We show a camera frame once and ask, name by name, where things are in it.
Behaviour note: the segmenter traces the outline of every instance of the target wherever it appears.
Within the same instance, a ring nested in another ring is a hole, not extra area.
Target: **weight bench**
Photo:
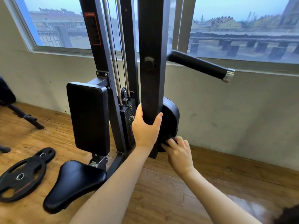
[[[29,123],[34,125],[38,130],[42,130],[44,126],[37,122],[37,118],[27,115],[18,107],[13,105],[16,102],[16,97],[13,92],[10,90],[4,79],[0,76],[0,106],[6,106],[13,111],[15,115],[20,118],[27,120]],[[4,147],[0,145],[0,152],[8,153],[10,151],[9,147]]]
[[[97,190],[122,163],[117,157],[118,162],[114,160],[106,171],[110,151],[107,88],[78,82],[68,83],[66,88],[76,146],[91,152],[92,160],[88,165],[71,160],[60,167],[57,181],[43,203],[50,214]]]

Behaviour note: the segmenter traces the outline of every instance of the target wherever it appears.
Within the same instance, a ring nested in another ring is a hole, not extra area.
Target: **seat pad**
[[[65,209],[77,198],[97,190],[107,179],[106,171],[76,160],[64,163],[57,181],[46,196],[43,208],[50,214]]]

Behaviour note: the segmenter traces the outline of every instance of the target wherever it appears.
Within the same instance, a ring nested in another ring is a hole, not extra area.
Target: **wall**
[[[3,0],[0,18],[0,74],[18,101],[69,113],[65,86],[93,79],[93,58],[29,53]],[[164,95],[190,144],[299,170],[299,77],[237,72],[225,84],[167,65]]]

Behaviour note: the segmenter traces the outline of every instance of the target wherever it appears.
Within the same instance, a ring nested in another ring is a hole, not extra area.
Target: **black rubber weight plate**
[[[30,157],[16,163],[0,177],[0,202],[14,202],[28,196],[42,182],[45,173],[46,163],[40,158]],[[4,196],[9,189],[13,189],[13,195]]]
[[[51,160],[53,160],[53,158],[55,157],[55,150],[53,148],[43,148],[42,150],[38,151],[37,153],[35,153],[34,156],[37,156],[41,159],[43,159],[43,161],[45,161],[45,163],[50,162]]]

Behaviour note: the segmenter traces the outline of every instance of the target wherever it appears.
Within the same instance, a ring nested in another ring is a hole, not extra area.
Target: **weight machine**
[[[67,208],[80,196],[97,190],[129,156],[135,143],[131,125],[139,104],[139,85],[133,0],[116,0],[126,81],[126,87],[122,89],[113,48],[114,38],[111,36],[109,3],[107,0],[80,0],[80,5],[97,77],[88,83],[68,83],[67,94],[76,146],[91,152],[92,160],[88,165],[71,160],[61,166],[58,179],[43,203],[44,209],[51,214]],[[170,0],[138,0],[143,118],[147,124],[153,124],[159,112],[164,114],[157,142],[150,154],[154,159],[158,152],[165,152],[160,144],[176,136],[179,123],[177,106],[163,97],[166,61],[185,65],[223,82],[229,82],[234,75],[233,69],[175,50],[167,52],[169,12]],[[110,151],[108,119],[117,157],[106,170]]]

